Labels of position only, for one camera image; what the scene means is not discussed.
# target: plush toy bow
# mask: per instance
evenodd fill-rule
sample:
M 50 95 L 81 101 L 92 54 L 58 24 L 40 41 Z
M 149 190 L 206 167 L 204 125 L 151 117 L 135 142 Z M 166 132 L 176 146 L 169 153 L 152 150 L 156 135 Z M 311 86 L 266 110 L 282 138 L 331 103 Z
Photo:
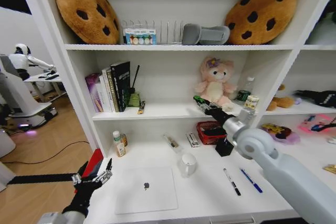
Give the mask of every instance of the plush toy bow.
M 209 68 L 217 67 L 220 63 L 220 59 L 212 58 L 206 62 Z

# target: blue pen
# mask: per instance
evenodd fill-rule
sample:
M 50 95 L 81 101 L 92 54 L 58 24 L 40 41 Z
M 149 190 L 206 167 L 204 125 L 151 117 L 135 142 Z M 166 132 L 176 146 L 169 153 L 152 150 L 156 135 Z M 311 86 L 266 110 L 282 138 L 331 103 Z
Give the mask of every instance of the blue pen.
M 258 192 L 262 193 L 262 189 L 258 186 L 257 183 L 255 183 L 251 177 L 246 173 L 246 171 L 244 169 L 240 168 L 240 171 L 245 175 L 245 177 L 248 179 L 248 181 L 250 181 L 252 183 L 252 185 L 257 189 Z

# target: table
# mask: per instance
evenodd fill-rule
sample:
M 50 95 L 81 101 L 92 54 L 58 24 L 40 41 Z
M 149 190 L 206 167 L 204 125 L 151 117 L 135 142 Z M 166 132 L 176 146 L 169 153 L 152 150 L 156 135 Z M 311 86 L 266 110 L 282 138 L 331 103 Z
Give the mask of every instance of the table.
M 57 85 L 57 82 L 62 82 L 60 76 L 58 76 L 54 79 L 51 79 L 51 80 L 46 80 L 46 78 L 48 78 L 48 77 L 57 75 L 58 74 L 57 72 L 54 73 L 54 74 L 49 74 L 49 75 L 47 75 L 47 74 L 48 73 L 37 74 L 35 76 L 30 76 L 28 79 L 24 80 L 24 82 L 31 82 L 32 83 L 32 86 L 33 86 L 35 92 L 37 93 L 38 97 L 41 99 L 41 102 L 45 102 L 45 98 L 44 98 L 42 92 L 40 91 L 40 89 L 38 88 L 38 85 L 36 84 L 37 81 L 50 82 L 51 85 L 54 87 L 54 89 L 57 93 L 57 96 L 55 98 L 51 99 L 49 102 L 55 101 L 57 98 L 60 98 L 62 95 L 67 93 L 67 92 L 62 92 Z
M 100 167 L 102 172 L 109 160 L 112 161 L 111 179 L 96 190 L 90 201 L 89 214 L 85 224 L 125 223 L 144 221 L 156 223 L 170 220 L 171 224 L 243 223 L 251 216 L 256 223 L 267 219 L 294 218 L 299 215 L 268 183 L 261 168 L 251 160 L 242 158 L 236 151 L 230 156 L 220 157 L 214 146 L 202 145 L 191 149 L 186 139 L 176 139 L 186 151 L 192 153 L 198 162 L 195 174 L 184 179 L 176 167 L 176 156 L 169 146 L 158 137 L 149 139 L 140 135 L 128 135 L 129 146 L 124 157 L 117 157 L 111 148 L 108 158 Z M 322 169 L 326 164 L 336 162 L 336 145 L 328 144 L 323 137 L 301 136 L 301 143 L 285 146 L 276 143 L 283 153 L 296 157 L 317 175 L 332 190 L 336 191 L 336 175 Z M 122 171 L 129 168 L 172 167 L 179 208 L 176 210 L 143 212 L 116 215 L 114 208 Z M 227 168 L 241 192 L 238 197 L 227 180 L 223 168 Z M 244 168 L 264 191 L 262 194 L 243 176 L 239 168 Z

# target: pink plush toy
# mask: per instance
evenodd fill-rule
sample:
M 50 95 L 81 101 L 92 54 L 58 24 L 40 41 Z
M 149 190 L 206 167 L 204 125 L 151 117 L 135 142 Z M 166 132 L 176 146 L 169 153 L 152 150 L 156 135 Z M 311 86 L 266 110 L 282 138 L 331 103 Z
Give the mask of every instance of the pink plush toy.
M 201 93 L 201 98 L 217 103 L 224 111 L 231 111 L 233 103 L 227 96 L 233 93 L 237 86 L 227 81 L 233 72 L 232 61 L 206 57 L 201 65 L 203 82 L 196 86 L 195 91 Z

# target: black plush toy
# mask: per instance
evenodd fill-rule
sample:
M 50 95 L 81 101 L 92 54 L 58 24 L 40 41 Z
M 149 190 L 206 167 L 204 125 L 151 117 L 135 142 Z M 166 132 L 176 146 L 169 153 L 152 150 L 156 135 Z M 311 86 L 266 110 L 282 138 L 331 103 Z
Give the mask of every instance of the black plush toy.
M 315 104 L 323 107 L 336 108 L 336 91 L 327 90 L 322 92 L 310 91 L 310 90 L 297 90 L 294 95 L 303 98 L 309 98 L 315 102 Z

